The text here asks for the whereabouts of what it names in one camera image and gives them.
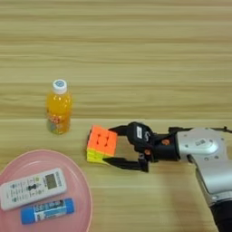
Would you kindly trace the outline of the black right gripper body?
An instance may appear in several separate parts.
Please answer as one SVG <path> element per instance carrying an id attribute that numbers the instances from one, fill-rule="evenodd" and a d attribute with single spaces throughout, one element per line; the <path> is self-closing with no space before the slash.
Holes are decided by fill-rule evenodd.
<path id="1" fill-rule="evenodd" d="M 174 135 L 150 134 L 146 132 L 142 139 L 136 139 L 134 149 L 142 153 L 146 161 L 159 160 L 177 161 L 179 154 Z"/>

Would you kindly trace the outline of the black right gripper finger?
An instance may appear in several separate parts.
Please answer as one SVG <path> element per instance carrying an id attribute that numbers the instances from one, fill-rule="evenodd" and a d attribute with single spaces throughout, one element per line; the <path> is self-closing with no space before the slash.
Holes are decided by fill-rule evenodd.
<path id="1" fill-rule="evenodd" d="M 110 131 L 115 132 L 118 136 L 126 136 L 127 128 L 127 125 L 120 125 L 117 127 L 110 128 Z"/>
<path id="2" fill-rule="evenodd" d="M 139 170 L 142 172 L 149 171 L 150 159 L 144 153 L 139 154 L 137 161 L 127 160 L 125 158 L 104 158 L 103 160 L 108 164 L 120 169 Z"/>

